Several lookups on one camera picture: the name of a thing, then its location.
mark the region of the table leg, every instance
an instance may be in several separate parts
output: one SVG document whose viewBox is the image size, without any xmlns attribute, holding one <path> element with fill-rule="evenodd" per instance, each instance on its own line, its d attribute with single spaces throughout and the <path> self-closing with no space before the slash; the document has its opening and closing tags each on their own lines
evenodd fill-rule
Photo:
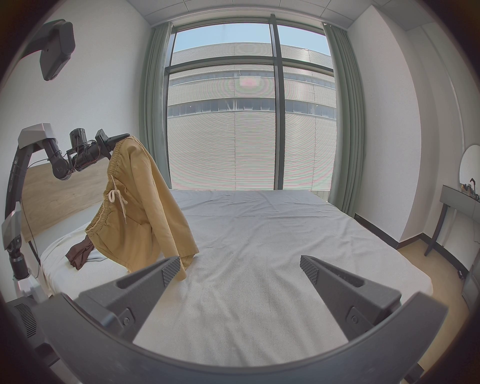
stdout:
<svg viewBox="0 0 480 384">
<path fill-rule="evenodd" d="M 444 203 L 442 207 L 442 212 L 440 213 L 440 217 L 438 218 L 437 228 L 435 228 L 435 232 L 432 236 L 432 240 L 430 241 L 430 244 L 428 245 L 427 250 L 425 251 L 425 256 L 430 253 L 430 251 L 433 249 L 433 246 L 437 242 L 438 235 L 440 235 L 440 230 L 442 229 L 442 225 L 444 224 L 445 216 L 447 214 L 447 209 L 448 209 L 448 205 Z"/>
</svg>

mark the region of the mattress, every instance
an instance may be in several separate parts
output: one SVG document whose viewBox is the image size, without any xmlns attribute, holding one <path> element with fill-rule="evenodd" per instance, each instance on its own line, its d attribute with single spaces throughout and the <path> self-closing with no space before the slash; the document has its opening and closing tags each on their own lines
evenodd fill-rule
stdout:
<svg viewBox="0 0 480 384">
<path fill-rule="evenodd" d="M 145 349 L 201 364 L 261 366 L 345 344 L 300 269 L 302 254 L 398 289 L 402 302 L 417 291 L 432 294 L 427 275 L 309 191 L 172 193 L 200 252 L 187 279 L 172 280 L 134 340 Z M 73 299 L 126 274 L 110 259 L 87 262 L 80 271 L 70 266 L 65 253 L 84 238 L 83 229 L 41 256 L 52 291 Z"/>
</svg>

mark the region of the window frame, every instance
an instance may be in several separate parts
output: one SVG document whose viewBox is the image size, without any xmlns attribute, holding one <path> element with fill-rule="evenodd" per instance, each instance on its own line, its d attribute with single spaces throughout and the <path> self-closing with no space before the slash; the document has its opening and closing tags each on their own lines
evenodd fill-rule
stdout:
<svg viewBox="0 0 480 384">
<path fill-rule="evenodd" d="M 207 59 L 191 60 L 184 63 L 171 65 L 173 47 L 175 45 L 175 38 L 177 32 L 186 31 L 193 28 L 219 25 L 219 24 L 234 24 L 234 23 L 262 23 L 268 24 L 270 28 L 270 37 L 272 43 L 272 56 L 260 56 L 260 55 L 235 55 L 235 56 L 219 56 Z M 168 83 L 169 76 L 174 73 L 179 73 L 191 69 L 229 65 L 229 64 L 267 64 L 272 65 L 274 68 L 274 80 L 275 80 L 275 121 L 276 121 L 276 140 L 275 140 L 275 177 L 274 177 L 274 190 L 283 189 L 283 173 L 285 165 L 285 119 L 286 119 L 286 101 L 285 101 L 285 78 L 283 66 L 305 69 L 308 71 L 314 71 L 324 73 L 330 76 L 334 76 L 333 68 L 328 68 L 323 65 L 310 63 L 306 61 L 287 59 L 282 57 L 280 38 L 278 35 L 278 25 L 285 25 L 294 28 L 304 29 L 310 32 L 315 32 L 325 36 L 323 29 L 314 27 L 307 24 L 297 23 L 290 20 L 277 20 L 274 14 L 267 17 L 229 17 L 218 18 L 204 21 L 198 21 L 194 23 L 184 24 L 177 27 L 173 27 L 171 35 L 168 41 L 167 55 L 168 65 L 165 67 L 165 81 L 163 89 L 163 110 L 166 112 L 163 114 L 164 127 L 165 127 L 165 141 L 167 149 L 167 165 L 170 170 L 170 164 L 168 159 L 168 134 L 167 134 L 167 115 L 168 115 Z"/>
</svg>

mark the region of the drawstring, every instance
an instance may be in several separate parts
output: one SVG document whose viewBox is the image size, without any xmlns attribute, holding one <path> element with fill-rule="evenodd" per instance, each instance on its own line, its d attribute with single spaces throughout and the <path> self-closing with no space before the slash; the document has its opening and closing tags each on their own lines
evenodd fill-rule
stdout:
<svg viewBox="0 0 480 384">
<path fill-rule="evenodd" d="M 121 211 L 123 213 L 123 218 L 125 219 L 125 223 L 127 222 L 127 215 L 125 215 L 125 206 L 124 204 L 128 204 L 128 202 L 123 198 L 121 195 L 120 191 L 117 189 L 117 185 L 115 184 L 115 180 L 113 179 L 113 176 L 110 175 L 113 181 L 113 189 L 108 193 L 108 200 L 113 203 L 115 201 L 115 194 L 119 196 L 120 200 L 120 205 L 121 205 Z"/>
</svg>

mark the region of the green curtain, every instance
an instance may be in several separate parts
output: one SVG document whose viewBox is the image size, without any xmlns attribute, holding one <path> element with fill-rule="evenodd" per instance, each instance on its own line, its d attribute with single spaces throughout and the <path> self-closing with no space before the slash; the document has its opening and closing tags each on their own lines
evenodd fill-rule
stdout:
<svg viewBox="0 0 480 384">
<path fill-rule="evenodd" d="M 328 201 L 353 217 L 358 199 L 363 158 L 363 90 L 347 32 L 324 25 L 335 73 L 337 146 Z"/>
<path fill-rule="evenodd" d="M 173 24 L 164 23 L 152 29 L 145 54 L 142 80 L 140 83 L 140 141 L 156 162 L 168 187 L 171 188 L 168 169 L 166 127 L 164 126 L 165 67 L 167 47 Z"/>
</svg>

